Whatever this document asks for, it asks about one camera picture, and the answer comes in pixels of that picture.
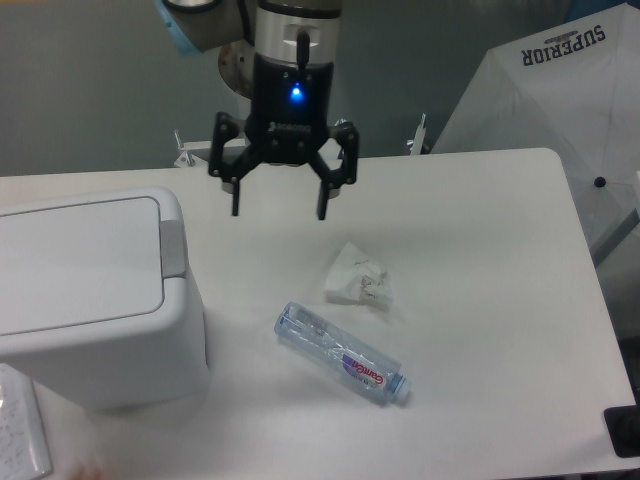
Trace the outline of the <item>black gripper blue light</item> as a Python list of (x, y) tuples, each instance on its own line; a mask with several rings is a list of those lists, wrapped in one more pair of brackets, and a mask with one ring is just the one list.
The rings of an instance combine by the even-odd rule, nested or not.
[[(248, 119), (226, 112), (215, 116), (208, 174), (232, 195), (231, 214), (239, 215), (241, 180), (260, 164), (308, 164), (320, 178), (317, 217), (324, 220), (328, 202), (344, 184), (357, 181), (359, 132), (346, 121), (328, 127), (327, 116), (334, 64), (297, 65), (276, 62), (264, 55), (254, 58), (254, 92)], [(249, 145), (233, 160), (224, 160), (224, 147), (245, 134)], [(328, 138), (344, 155), (332, 169), (319, 153)]]

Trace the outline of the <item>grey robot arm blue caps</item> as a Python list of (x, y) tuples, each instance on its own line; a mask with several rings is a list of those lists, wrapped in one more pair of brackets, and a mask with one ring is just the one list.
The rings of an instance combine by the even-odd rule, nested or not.
[(309, 165), (320, 179), (317, 216), (357, 180), (359, 133), (328, 123), (342, 4), (339, 1), (160, 1), (181, 51), (240, 48), (237, 92), (246, 119), (217, 113), (208, 173), (239, 213), (242, 179), (261, 164)]

